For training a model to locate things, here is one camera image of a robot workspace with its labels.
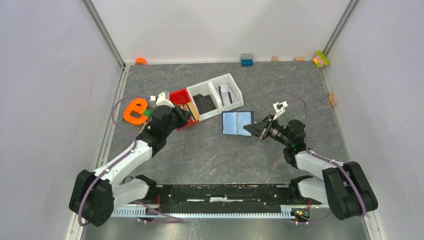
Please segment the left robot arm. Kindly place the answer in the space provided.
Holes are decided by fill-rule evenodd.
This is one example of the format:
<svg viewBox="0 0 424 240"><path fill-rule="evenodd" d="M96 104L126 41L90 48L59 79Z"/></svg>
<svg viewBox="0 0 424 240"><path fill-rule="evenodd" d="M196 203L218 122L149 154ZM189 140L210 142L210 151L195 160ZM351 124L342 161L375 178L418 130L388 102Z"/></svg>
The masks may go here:
<svg viewBox="0 0 424 240"><path fill-rule="evenodd" d="M76 177L68 208L78 216L81 226L103 225L113 211L142 200L153 203L157 190L141 177L123 183L136 167L154 157L167 143L168 136L186 126L192 114L177 106L159 105L150 122L133 143L104 166L94 171L82 170Z"/></svg>

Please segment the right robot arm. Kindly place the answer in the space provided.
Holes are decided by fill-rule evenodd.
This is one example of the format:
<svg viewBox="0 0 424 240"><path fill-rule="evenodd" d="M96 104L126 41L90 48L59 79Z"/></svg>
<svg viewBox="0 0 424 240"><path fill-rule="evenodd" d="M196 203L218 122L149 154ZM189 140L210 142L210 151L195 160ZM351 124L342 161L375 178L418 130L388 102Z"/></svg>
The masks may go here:
<svg viewBox="0 0 424 240"><path fill-rule="evenodd" d="M338 162L318 155L306 143L306 126L300 120L280 125L273 115L243 127L259 140L271 138L285 147L283 157L308 175L290 181L289 199L302 204L307 199L329 206L339 220L364 216L378 209L378 199L359 163Z"/></svg>

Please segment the blue card holder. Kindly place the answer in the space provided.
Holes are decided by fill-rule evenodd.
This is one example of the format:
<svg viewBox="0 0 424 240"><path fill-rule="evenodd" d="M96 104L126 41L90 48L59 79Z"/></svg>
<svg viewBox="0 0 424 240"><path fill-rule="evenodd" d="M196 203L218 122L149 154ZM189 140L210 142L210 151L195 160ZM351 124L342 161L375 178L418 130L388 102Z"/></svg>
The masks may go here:
<svg viewBox="0 0 424 240"><path fill-rule="evenodd" d="M254 123L253 111L223 111L221 116L223 135L252 136L244 126Z"/></svg>

